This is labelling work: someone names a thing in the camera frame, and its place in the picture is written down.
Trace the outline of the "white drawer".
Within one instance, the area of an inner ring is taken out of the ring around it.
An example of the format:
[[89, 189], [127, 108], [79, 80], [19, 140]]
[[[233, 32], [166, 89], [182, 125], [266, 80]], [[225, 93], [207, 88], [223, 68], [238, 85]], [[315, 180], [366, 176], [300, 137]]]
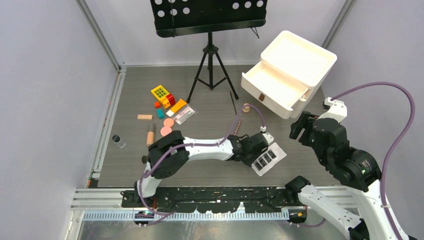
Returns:
[[297, 118], [307, 101], [307, 87], [261, 61], [241, 74], [241, 87], [283, 119]]

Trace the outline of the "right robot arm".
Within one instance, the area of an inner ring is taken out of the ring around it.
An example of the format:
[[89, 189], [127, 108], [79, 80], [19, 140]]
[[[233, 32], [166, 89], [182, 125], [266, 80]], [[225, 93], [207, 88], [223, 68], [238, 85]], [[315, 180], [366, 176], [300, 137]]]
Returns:
[[336, 119], [304, 111], [291, 124], [289, 138], [313, 149], [319, 163], [352, 195], [360, 215], [342, 208], [300, 175], [285, 185], [288, 203], [312, 207], [348, 240], [413, 239], [393, 216], [386, 215], [377, 160], [370, 153], [351, 147], [346, 128]]

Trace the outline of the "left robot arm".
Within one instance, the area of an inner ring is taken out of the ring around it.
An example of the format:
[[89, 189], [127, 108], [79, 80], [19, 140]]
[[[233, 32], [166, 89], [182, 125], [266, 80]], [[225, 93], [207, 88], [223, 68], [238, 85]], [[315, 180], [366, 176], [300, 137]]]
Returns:
[[134, 200], [141, 207], [148, 207], [161, 181], [173, 176], [188, 162], [234, 161], [250, 167], [274, 140], [268, 132], [253, 136], [230, 134], [219, 139], [194, 139], [184, 137], [179, 130], [172, 131], [150, 145], [148, 154], [142, 157], [145, 170], [136, 182]]

